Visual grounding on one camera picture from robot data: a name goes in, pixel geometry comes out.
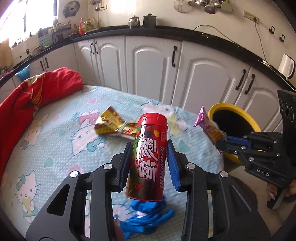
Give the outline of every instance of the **black countertop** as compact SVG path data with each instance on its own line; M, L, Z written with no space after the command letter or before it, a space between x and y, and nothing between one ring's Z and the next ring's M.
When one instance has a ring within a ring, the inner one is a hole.
M6 75L3 79L0 80L0 88L17 72L24 69L28 64L37 60L38 58L44 56L45 54L68 45L73 42L94 39L98 37L108 37L108 36L145 36L145 37L156 37L156 38L165 38L173 39L178 41L189 41L197 44L202 44L209 46L211 48L217 49L224 53L227 53L237 59L242 60L243 62L249 64L255 69L259 70L272 81L274 81L279 87L284 90L289 90L296 92L295 87L285 80L285 77L278 72L278 70L272 67L270 64L265 62L262 58L252 53L251 51L245 49L244 47L234 44L228 40L222 39L220 37L202 33L199 31L193 31L185 28L175 28L167 26L157 26L156 28L132 28L128 26L112 26L100 28L97 31L89 32L83 36L78 36L77 38L65 40L63 43L53 45L36 56L30 58L16 69L14 69L10 74Z

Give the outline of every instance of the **red blanket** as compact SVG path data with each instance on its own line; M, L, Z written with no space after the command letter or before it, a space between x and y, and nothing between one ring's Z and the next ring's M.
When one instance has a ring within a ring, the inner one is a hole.
M25 80L0 104L0 180L13 148L38 109L82 88L80 75L64 67Z

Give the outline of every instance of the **red lid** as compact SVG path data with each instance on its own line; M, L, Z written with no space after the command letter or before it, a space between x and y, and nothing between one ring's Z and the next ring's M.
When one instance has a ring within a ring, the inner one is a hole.
M165 116L158 113L146 113L140 116L138 126L158 125L167 129L168 121Z

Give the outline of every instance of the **white electric kettle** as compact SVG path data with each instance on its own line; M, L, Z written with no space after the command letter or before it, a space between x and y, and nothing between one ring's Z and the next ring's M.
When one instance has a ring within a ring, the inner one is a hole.
M289 81L289 79L291 79L293 77L294 72L295 72L294 59L292 59L290 56L284 54L278 70L286 77L286 80Z

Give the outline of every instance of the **human hand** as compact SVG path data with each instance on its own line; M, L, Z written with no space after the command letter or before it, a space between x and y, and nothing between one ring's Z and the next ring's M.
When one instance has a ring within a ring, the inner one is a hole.
M273 200L275 200L275 196L277 195L277 187L267 183L266 185L266 193L270 196ZM286 197L296 194L296 180L293 180L290 184L290 187L286 193Z
M124 241L124 234L123 234L121 228L119 227L119 225L120 225L119 219L116 218L114 220L114 227L115 227L117 241Z

